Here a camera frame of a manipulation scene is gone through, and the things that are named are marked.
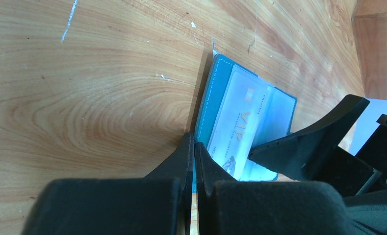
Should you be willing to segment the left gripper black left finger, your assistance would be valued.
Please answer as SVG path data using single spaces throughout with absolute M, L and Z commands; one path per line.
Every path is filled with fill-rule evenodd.
M 57 179 L 37 197 L 24 235 L 187 235 L 194 136 L 143 178 Z

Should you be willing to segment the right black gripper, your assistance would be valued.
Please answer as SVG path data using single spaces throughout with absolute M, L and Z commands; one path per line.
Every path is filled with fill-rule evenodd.
M 387 115 L 378 118 L 378 128 L 355 156 L 338 147 L 369 103 L 348 94 L 312 125 L 253 147 L 248 159 L 293 180 L 312 180 L 317 175 L 316 181 L 330 184 L 342 197 L 385 190 Z

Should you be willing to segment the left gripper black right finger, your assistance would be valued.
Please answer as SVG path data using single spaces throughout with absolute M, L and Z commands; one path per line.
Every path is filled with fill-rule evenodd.
M 387 190 L 342 197 L 322 182 L 239 182 L 195 145 L 202 235 L 387 235 Z

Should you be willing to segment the blue leather card holder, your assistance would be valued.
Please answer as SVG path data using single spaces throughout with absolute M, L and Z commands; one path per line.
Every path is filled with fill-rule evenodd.
M 195 127 L 196 140 L 202 142 L 206 148 L 234 65 L 238 65 L 260 78 L 230 58 L 220 53 L 214 53 Z M 251 148 L 289 135 L 297 104 L 296 97 L 267 82 L 265 83 L 268 85 L 269 94 Z M 238 181 L 275 181 L 277 178 L 276 172 L 247 158 L 243 174 Z

